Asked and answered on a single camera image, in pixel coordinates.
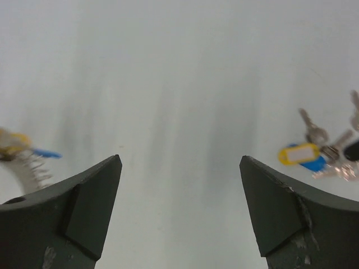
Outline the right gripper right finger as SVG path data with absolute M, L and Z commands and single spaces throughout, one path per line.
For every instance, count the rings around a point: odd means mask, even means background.
M 250 156 L 241 179 L 269 268 L 358 268 L 358 202 L 288 177 Z

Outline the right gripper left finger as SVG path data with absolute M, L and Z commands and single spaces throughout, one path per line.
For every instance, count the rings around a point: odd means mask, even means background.
M 118 155 L 1 204 L 1 268 L 94 268 L 122 170 Z

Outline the metal key organizer ring disc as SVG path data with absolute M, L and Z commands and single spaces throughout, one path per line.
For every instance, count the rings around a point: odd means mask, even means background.
M 35 155 L 31 149 L 34 148 L 19 152 L 11 161 L 1 161 L 13 172 L 24 194 L 39 191 L 53 184 L 49 181 L 53 175 L 45 167 L 48 158 Z

